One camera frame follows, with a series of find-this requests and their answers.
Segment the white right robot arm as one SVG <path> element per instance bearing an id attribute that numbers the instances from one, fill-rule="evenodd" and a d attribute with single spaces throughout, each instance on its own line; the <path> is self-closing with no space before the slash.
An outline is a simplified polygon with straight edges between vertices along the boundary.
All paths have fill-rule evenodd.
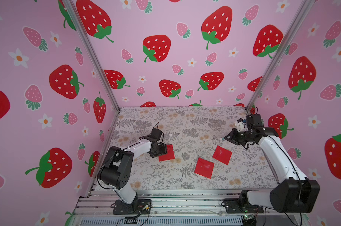
<path id="1" fill-rule="evenodd" d="M 238 119 L 235 128 L 224 140 L 248 149 L 260 146 L 278 185 L 271 191 L 243 190 L 239 199 L 226 200 L 226 206 L 235 211 L 249 212 L 262 207 L 280 213 L 310 213 L 313 210 L 320 186 L 297 167 L 284 150 L 277 131 L 262 124 L 260 115 L 248 115 Z"/>

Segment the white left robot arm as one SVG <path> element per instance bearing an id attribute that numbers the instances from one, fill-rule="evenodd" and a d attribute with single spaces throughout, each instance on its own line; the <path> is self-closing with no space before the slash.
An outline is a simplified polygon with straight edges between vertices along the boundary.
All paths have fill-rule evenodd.
<path id="1" fill-rule="evenodd" d="M 119 199 L 114 203 L 114 215 L 149 214 L 151 200 L 139 200 L 138 194 L 129 183 L 133 160 L 145 153 L 156 158 L 167 154 L 167 146 L 163 142 L 164 133 L 153 128 L 147 136 L 127 147 L 109 148 L 102 166 L 97 174 L 97 181 L 105 184 L 105 189 L 113 189 Z"/>

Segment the red envelope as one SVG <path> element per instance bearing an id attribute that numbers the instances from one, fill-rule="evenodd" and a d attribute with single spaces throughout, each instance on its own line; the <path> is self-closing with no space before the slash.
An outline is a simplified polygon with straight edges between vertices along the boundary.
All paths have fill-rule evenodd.
<path id="1" fill-rule="evenodd" d="M 198 158 L 194 172 L 198 175 L 211 179 L 214 165 L 215 164 L 213 162 Z"/>
<path id="2" fill-rule="evenodd" d="M 166 145 L 167 153 L 165 155 L 159 156 L 159 162 L 168 161 L 175 159 L 173 145 Z"/>
<path id="3" fill-rule="evenodd" d="M 221 146 L 217 146 L 212 157 L 221 163 L 228 165 L 232 157 L 232 152 Z"/>

